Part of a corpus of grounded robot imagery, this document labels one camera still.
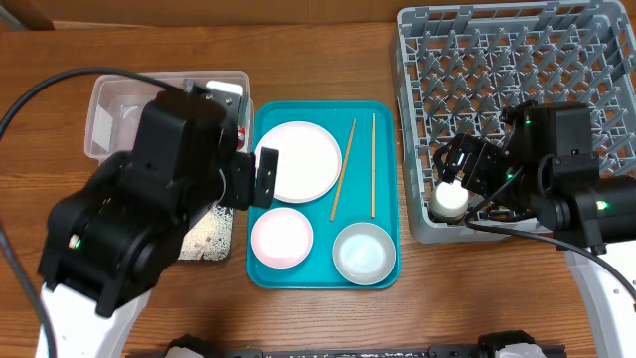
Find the blue tray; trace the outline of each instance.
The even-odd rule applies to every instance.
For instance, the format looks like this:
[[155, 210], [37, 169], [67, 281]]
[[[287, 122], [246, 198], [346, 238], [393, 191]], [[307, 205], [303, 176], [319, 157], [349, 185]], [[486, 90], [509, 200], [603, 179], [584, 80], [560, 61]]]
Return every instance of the blue tray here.
[[[371, 123], [376, 114], [376, 217], [371, 219]], [[294, 268], [277, 269], [264, 265], [251, 249], [251, 230], [267, 210], [249, 209], [247, 273], [264, 288], [304, 289], [383, 289], [391, 286], [401, 270], [399, 246], [398, 176], [396, 142], [391, 111], [372, 100], [276, 101], [266, 104], [257, 114], [254, 147], [273, 127], [295, 120], [316, 123], [327, 129], [344, 155], [354, 118], [356, 132], [349, 154], [338, 211], [329, 221], [338, 183], [322, 197], [304, 204], [274, 200], [271, 208], [289, 207], [303, 213], [314, 230], [309, 256]], [[396, 265], [380, 283], [359, 286], [346, 281], [334, 266], [331, 251], [338, 234], [347, 226], [369, 222], [383, 228], [396, 244]]]

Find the wooden chopstick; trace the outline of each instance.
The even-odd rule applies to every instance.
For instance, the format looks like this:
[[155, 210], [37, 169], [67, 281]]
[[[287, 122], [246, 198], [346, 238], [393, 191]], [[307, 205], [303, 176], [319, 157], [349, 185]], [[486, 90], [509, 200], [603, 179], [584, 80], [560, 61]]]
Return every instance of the wooden chopstick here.
[[351, 134], [349, 134], [349, 144], [347, 144], [347, 152], [345, 153], [345, 162], [342, 165], [340, 171], [340, 181], [338, 182], [338, 190], [336, 191], [336, 199], [334, 200], [334, 208], [331, 210], [331, 221], [334, 221], [336, 217], [336, 209], [338, 208], [338, 201], [340, 200], [340, 190], [342, 189], [342, 182], [345, 179], [345, 171], [347, 170], [347, 162], [349, 162], [349, 151], [351, 150], [351, 143], [354, 141], [354, 131], [356, 130], [356, 118], [354, 118], [354, 125], [351, 127]]
[[376, 114], [371, 123], [371, 219], [376, 217]]

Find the wooden surface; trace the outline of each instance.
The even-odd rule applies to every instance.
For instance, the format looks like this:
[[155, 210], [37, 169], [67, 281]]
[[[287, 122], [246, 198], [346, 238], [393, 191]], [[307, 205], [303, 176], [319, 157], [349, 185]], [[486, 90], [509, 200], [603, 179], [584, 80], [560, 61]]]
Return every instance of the wooden surface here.
[[[243, 70], [256, 108], [279, 99], [377, 99], [396, 120], [389, 41], [395, 24], [99, 30], [0, 34], [0, 110], [35, 83], [85, 66], [132, 71]], [[0, 146], [0, 218], [29, 274], [52, 206], [96, 168], [83, 154], [95, 77], [37, 96]], [[163, 349], [182, 334], [220, 348], [264, 350], [414, 348], [474, 343], [480, 334], [524, 329], [541, 343], [594, 357], [587, 315], [562, 253], [549, 245], [423, 245], [410, 235], [398, 169], [402, 272], [384, 291], [270, 291], [245, 271], [247, 214], [238, 214], [223, 264], [176, 264], [155, 288], [127, 352]], [[32, 357], [38, 322], [0, 260], [0, 356]]]
[[[514, 3], [514, 0], [30, 0], [56, 24], [146, 26], [326, 24], [395, 21], [411, 6]], [[636, 2], [623, 0], [629, 14]]]

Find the dish rack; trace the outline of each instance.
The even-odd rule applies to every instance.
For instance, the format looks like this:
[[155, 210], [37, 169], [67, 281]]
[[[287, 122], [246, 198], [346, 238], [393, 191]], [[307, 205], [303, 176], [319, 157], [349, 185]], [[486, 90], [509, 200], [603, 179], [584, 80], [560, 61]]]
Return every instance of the dish rack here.
[[[634, 175], [636, 41], [617, 0], [402, 10], [390, 58], [401, 116], [412, 235], [423, 243], [500, 239], [429, 215], [435, 150], [458, 133], [504, 145], [502, 108], [529, 99], [579, 101], [591, 110], [600, 172]], [[480, 200], [473, 198], [473, 203]], [[541, 232], [534, 219], [487, 225]]]

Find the clear plastic container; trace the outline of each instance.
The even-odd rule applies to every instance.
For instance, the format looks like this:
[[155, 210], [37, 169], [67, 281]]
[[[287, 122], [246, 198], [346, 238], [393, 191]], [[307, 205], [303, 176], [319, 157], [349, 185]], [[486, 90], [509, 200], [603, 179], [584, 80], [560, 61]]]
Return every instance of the clear plastic container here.
[[[146, 76], [164, 81], [178, 88], [190, 79], [204, 86], [215, 80], [241, 85], [243, 99], [248, 100], [245, 114], [237, 125], [245, 129], [244, 145], [240, 151], [251, 151], [254, 121], [253, 102], [250, 97], [249, 76], [242, 71], [192, 71], [146, 73]], [[130, 150], [134, 144], [141, 111], [160, 91], [156, 86], [116, 75], [101, 76], [95, 81], [88, 107], [84, 153], [99, 163], [120, 150]]]

